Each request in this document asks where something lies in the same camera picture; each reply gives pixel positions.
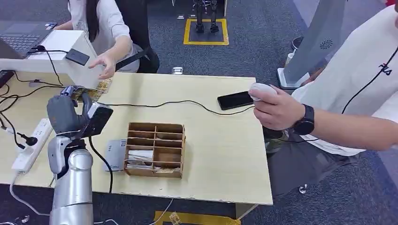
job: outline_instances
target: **long dark hair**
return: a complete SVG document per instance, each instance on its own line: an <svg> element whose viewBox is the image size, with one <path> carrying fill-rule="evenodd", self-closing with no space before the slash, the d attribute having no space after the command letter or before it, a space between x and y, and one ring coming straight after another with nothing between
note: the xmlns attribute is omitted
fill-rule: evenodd
<svg viewBox="0 0 398 225"><path fill-rule="evenodd" d="M86 0L86 20L88 28L88 39L93 42L100 31L97 17L97 5L99 0Z"/></svg>

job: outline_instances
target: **hand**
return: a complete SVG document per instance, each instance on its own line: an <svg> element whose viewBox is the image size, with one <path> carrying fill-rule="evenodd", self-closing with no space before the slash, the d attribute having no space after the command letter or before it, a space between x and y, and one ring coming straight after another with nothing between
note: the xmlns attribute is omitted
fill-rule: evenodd
<svg viewBox="0 0 398 225"><path fill-rule="evenodd" d="M250 90L250 95L261 99L254 101L254 115L266 128L284 130L292 127L306 113L304 105L283 90L276 88L277 95L260 90Z"/></svg>
<svg viewBox="0 0 398 225"><path fill-rule="evenodd" d="M88 68L94 68L97 65L104 65L105 69L102 71L102 74L99 76L100 80L105 80L112 77L115 74L116 70L116 62L112 57L109 57L105 53L99 55L94 62Z"/></svg>

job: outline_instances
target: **laptop keyboard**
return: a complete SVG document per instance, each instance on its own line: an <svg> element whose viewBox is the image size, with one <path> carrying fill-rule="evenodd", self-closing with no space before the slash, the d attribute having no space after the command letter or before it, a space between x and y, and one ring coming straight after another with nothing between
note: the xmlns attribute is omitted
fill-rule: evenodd
<svg viewBox="0 0 398 225"><path fill-rule="evenodd" d="M17 52L26 52L35 47L39 37L40 35L0 34L0 38Z"/></svg>

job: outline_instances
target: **white mouse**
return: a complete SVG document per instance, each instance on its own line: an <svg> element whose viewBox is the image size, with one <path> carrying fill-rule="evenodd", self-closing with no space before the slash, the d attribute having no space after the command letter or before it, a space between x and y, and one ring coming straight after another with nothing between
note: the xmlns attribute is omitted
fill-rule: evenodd
<svg viewBox="0 0 398 225"><path fill-rule="evenodd" d="M250 87L250 90L255 90L255 89L261 90L261 91L267 91L267 92L275 94L275 95L277 94L275 89L273 89L271 86L268 86L268 85L263 84L263 83L254 83L254 84L252 84L251 87ZM261 99L259 99L257 97L253 97L253 96L250 96L250 97L252 97L253 101L261 101Z"/></svg>

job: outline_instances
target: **gray carpet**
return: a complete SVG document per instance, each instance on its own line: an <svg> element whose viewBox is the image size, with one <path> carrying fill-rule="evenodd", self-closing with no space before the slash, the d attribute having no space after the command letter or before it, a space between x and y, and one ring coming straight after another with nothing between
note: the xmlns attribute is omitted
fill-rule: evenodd
<svg viewBox="0 0 398 225"><path fill-rule="evenodd" d="M0 19L69 19L67 0L0 0ZM190 12L191 1L150 0L151 43L160 56L160 73L184 67L185 74L255 76L263 83L277 84L276 68L291 52L290 41L306 29L292 0L229 0L229 46L183 45L185 21L176 16ZM47 188L16 187L23 199L40 211L49 212L53 191ZM0 223L30 215L28 224L44 225L48 218L34 215L16 202L7 185L0 185ZM115 219L120 225L148 224L155 210L163 210L169 200L150 197L93 196L95 220ZM233 217L235 206L227 203L175 200L169 211ZM398 191L380 158L363 154L355 165L339 168L308 193L296 190L274 206L260 206L245 217L244 225L393 225L398 224Z"/></svg>

